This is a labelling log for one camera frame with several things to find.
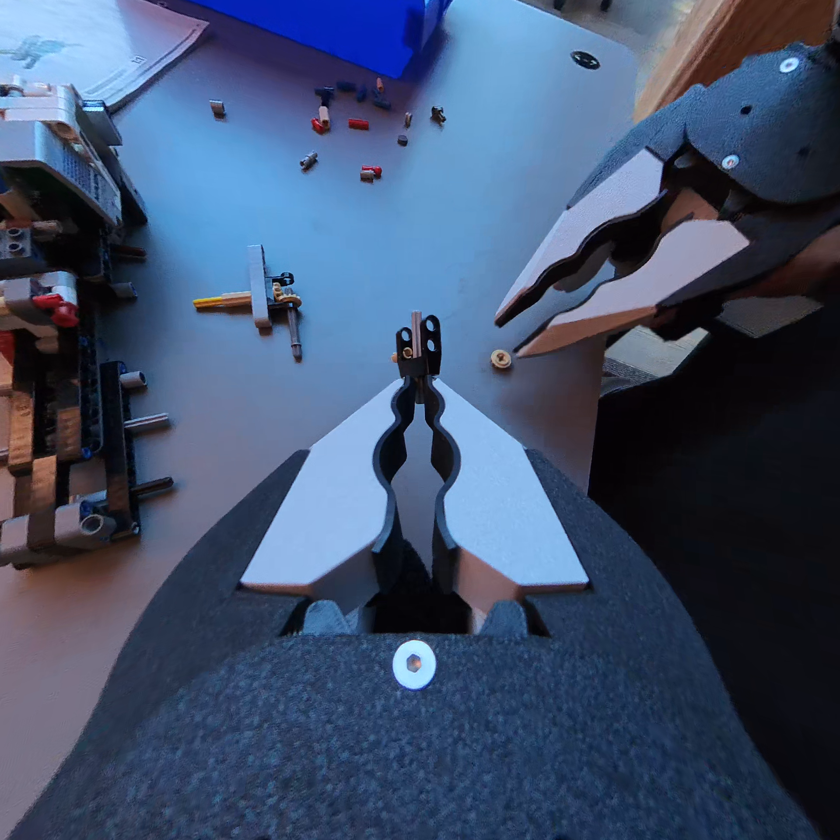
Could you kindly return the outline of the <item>open instruction booklet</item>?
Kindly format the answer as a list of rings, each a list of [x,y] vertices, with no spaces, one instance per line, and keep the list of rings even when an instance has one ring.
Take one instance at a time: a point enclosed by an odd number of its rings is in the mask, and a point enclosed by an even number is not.
[[[165,73],[209,23],[142,1],[2,1],[1,81],[71,84],[117,110]]]

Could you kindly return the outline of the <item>partly built lego truck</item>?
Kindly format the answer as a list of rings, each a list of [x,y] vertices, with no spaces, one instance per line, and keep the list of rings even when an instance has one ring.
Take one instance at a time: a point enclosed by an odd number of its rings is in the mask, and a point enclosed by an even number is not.
[[[103,311],[136,290],[115,260],[147,223],[123,169],[107,105],[71,84],[2,78],[2,566],[52,564],[141,533],[140,501],[173,479],[139,483],[133,418],[141,371],[100,360]]]

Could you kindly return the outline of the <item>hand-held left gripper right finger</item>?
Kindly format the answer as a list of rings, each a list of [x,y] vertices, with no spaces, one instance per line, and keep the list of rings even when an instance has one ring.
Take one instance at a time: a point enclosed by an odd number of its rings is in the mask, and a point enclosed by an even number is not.
[[[432,379],[425,418],[443,486],[434,509],[433,574],[474,612],[532,595],[581,592],[589,576],[527,449]]]

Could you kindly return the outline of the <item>grey beam lego subassembly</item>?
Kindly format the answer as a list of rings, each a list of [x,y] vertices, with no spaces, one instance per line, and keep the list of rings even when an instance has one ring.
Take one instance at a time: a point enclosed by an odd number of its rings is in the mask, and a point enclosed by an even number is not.
[[[298,311],[301,298],[297,294],[292,273],[286,271],[272,276],[267,269],[265,250],[262,245],[247,247],[247,269],[249,289],[226,292],[225,294],[198,298],[192,304],[197,311],[249,308],[258,330],[269,330],[272,317],[277,312],[286,316],[290,335],[290,348],[294,361],[302,361],[302,346]]]

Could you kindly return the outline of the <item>wooden cabinet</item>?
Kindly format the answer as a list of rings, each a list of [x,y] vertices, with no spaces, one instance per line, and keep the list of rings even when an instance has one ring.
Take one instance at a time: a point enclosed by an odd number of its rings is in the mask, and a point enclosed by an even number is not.
[[[817,46],[838,17],[836,1],[699,1],[665,43],[637,96],[638,123],[688,88],[709,85],[747,56],[792,43]]]

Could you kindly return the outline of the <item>black lego bracket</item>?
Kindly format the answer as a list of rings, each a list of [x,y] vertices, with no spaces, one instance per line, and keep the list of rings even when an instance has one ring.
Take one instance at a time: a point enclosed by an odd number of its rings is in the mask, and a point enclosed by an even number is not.
[[[413,378],[413,351],[411,324],[399,329],[395,335],[395,351],[402,355],[397,364],[402,378]],[[442,359],[440,322],[433,315],[423,315],[423,356],[426,361],[426,376],[437,376]]]

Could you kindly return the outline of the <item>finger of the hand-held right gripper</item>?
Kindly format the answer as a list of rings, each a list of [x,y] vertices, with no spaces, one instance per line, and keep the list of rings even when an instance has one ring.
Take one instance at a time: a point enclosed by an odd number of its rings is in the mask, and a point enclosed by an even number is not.
[[[641,214],[660,196],[665,164],[651,151],[641,150],[617,171],[567,208],[537,247],[502,300],[494,323],[504,326],[533,306],[554,283],[549,272],[556,266],[579,270],[599,237],[612,242],[614,230]]]
[[[660,304],[749,246],[733,224],[685,221],[661,238],[635,272],[601,284],[577,308],[557,314],[517,348],[519,359],[540,356],[590,338],[633,328],[652,318]]]

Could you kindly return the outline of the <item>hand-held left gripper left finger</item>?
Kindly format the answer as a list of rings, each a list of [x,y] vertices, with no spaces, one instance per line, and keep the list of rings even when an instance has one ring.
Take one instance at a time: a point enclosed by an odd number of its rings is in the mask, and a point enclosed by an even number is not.
[[[392,482],[414,405],[415,385],[394,381],[310,447],[242,587],[332,601],[342,613],[393,587],[403,534]]]

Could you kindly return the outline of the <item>blue plastic bin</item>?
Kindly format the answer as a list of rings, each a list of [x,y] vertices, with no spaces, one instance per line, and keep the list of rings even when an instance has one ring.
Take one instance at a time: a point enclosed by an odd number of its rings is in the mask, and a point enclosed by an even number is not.
[[[197,1],[249,25],[399,78],[450,1]]]

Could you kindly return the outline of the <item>person's right hand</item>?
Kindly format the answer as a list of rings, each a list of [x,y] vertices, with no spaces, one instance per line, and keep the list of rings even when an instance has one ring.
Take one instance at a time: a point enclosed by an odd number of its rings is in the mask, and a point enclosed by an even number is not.
[[[826,231],[800,254],[754,286],[745,298],[805,297],[825,302],[839,295],[839,226]]]

